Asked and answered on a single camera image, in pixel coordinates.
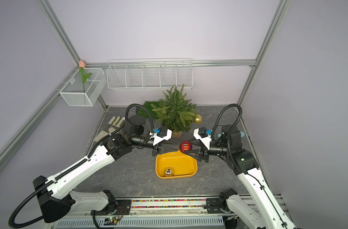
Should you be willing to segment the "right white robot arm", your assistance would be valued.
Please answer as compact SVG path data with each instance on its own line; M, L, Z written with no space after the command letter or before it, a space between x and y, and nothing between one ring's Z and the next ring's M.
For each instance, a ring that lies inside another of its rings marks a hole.
M221 136L214 134L224 112L235 107L238 110L235 122L222 127ZM234 189L227 189L218 198L207 200L204 209L208 213L234 213L250 229L294 229L292 220L286 215L266 183L262 170L253 154L245 150L241 133L237 128L242 117L238 104L229 104L222 109L212 129L201 127L194 130L194 137L183 141L179 149L197 161L209 162L210 156L221 158L244 184L258 209L255 212Z

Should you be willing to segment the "red ribbed ball ornament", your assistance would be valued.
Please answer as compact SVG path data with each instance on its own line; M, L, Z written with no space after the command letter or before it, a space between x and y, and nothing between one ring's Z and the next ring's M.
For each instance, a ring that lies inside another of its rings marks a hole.
M182 141L179 145L179 150L184 153L185 151L192 150L192 143L189 141Z

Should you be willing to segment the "gold ball ornament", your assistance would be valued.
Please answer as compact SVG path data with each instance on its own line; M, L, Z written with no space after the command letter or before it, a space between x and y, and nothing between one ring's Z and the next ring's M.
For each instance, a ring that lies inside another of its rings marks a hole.
M197 114L195 117L194 117L194 123L195 124L201 124L203 121L203 118L201 115Z

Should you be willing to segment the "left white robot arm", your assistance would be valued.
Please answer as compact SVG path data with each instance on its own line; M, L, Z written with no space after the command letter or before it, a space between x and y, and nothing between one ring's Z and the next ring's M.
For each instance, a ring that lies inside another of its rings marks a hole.
M82 211L95 210L113 213L118 204L110 191L82 194L82 198L89 198L87 203L84 203L78 199L78 194L73 191L74 188L101 168L132 152L134 148L150 148L153 155L162 154L162 144L170 144L173 133L166 127L155 128L151 115L148 116L149 132L145 133L145 118L138 115L128 116L133 107L139 107L148 112L140 104L129 105L121 126L101 138L86 156L55 175L37 177L33 182L34 192L13 211L8 220L9 227L19 229L40 220L52 223L78 208L81 208ZM17 223L15 220L18 213L33 197L37 197L42 216L28 222Z

